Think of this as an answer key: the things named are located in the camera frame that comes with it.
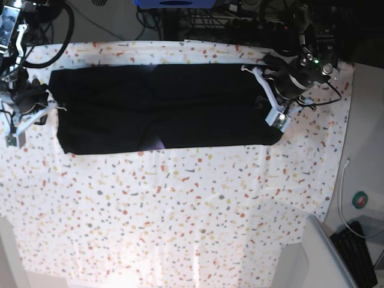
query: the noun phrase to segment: white cable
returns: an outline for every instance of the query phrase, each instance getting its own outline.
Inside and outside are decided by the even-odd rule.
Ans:
[[[345,171],[349,165],[349,162],[350,160],[347,159],[344,163],[344,166],[343,166],[343,171],[341,172],[341,178],[340,178],[340,184],[339,184],[339,187],[338,187],[338,200],[337,200],[337,208],[338,208],[338,214],[340,215],[342,221],[344,222],[344,224],[347,226],[347,228],[353,233],[355,234],[356,236],[359,236],[361,238],[364,238],[364,239],[368,239],[368,238],[372,238],[372,237],[375,237],[377,236],[378,234],[384,232],[384,229],[383,230],[380,230],[378,232],[376,232],[375,234],[373,235],[370,235],[370,236],[364,236],[364,235],[361,235],[359,234],[358,232],[354,231],[350,226],[349,224],[347,223],[347,221],[345,220],[344,216],[343,216],[343,209],[342,209],[342,202],[343,202],[343,182],[344,182],[344,174],[345,174]]]
[[[40,106],[43,106],[43,107],[45,107],[45,108],[48,107],[47,105],[41,104],[41,103],[39,103],[39,102],[35,103],[35,105],[36,105],[36,104],[38,104],[38,105],[40,105]],[[65,108],[65,107],[60,107],[60,106],[55,107],[55,109],[56,109],[56,110],[64,110],[64,111],[68,111],[67,108]]]

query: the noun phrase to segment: confetti pattern fabric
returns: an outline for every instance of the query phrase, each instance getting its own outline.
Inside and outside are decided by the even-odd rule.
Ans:
[[[58,49],[36,47],[30,61]],[[252,64],[269,52],[193,41],[80,43],[29,76],[48,83],[53,69],[99,64]],[[129,288],[270,286],[281,249],[301,241],[307,215],[325,218],[352,76],[344,64],[333,81],[342,101],[301,112],[272,147],[65,155],[57,112],[27,131],[23,149],[1,141],[0,216],[14,226],[24,267],[89,282],[122,277]],[[311,97],[337,96],[320,87]]]

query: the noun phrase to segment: black cloth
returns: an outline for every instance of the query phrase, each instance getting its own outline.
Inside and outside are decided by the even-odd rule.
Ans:
[[[256,105],[262,88],[239,64],[129,65],[52,72],[64,152],[273,145],[282,133]]]

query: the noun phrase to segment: white bracket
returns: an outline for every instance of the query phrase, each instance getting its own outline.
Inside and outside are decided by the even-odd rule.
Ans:
[[[268,123],[269,126],[278,128],[281,132],[285,132],[292,119],[290,117],[290,114],[286,115],[284,113],[284,107],[277,103],[277,100],[275,98],[274,93],[272,92],[269,83],[263,77],[263,71],[259,67],[254,67],[251,71],[247,69],[244,65],[241,67],[241,70],[254,74],[256,80],[265,91],[269,103],[272,106],[271,111],[265,118],[265,121]]]
[[[25,131],[30,126],[32,126],[35,122],[37,122],[41,117],[47,115],[49,112],[51,112],[53,109],[57,107],[58,107],[58,104],[56,101],[49,101],[48,105],[44,109],[41,109],[37,113],[31,115],[26,121],[23,121],[19,126],[15,127],[16,130],[14,130],[13,132],[12,132],[11,124],[6,114],[1,113],[3,117],[3,121],[7,126],[5,130],[5,141],[6,141],[7,147],[15,146],[15,147],[18,147],[19,149],[23,147],[26,143]],[[1,100],[0,100],[0,109],[4,110]]]

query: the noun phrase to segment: blue object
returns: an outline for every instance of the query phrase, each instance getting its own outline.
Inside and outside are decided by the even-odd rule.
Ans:
[[[150,8],[212,8],[217,0],[134,0],[136,6]]]

